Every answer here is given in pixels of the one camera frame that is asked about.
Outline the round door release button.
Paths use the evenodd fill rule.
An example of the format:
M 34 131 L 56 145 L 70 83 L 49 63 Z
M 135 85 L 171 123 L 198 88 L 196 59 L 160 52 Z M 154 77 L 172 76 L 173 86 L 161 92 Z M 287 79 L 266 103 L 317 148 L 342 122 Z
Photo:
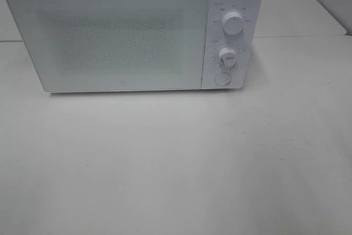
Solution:
M 229 73 L 219 73 L 215 76 L 214 79 L 217 85 L 226 86 L 230 84 L 232 77 Z

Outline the white timer knob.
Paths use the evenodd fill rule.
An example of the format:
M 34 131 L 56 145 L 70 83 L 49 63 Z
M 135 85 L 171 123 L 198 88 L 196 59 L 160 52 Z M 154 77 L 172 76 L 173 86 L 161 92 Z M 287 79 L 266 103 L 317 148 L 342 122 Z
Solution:
M 218 52 L 219 65 L 223 68 L 231 68 L 238 62 L 238 52 L 231 47 L 224 47 Z

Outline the upper white power knob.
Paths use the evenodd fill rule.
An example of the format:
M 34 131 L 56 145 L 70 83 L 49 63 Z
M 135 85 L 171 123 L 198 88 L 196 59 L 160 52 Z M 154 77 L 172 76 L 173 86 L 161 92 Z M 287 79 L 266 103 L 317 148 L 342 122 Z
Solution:
M 223 31 L 228 35 L 236 35 L 240 33 L 244 27 L 244 17 L 237 10 L 232 10 L 222 18 Z

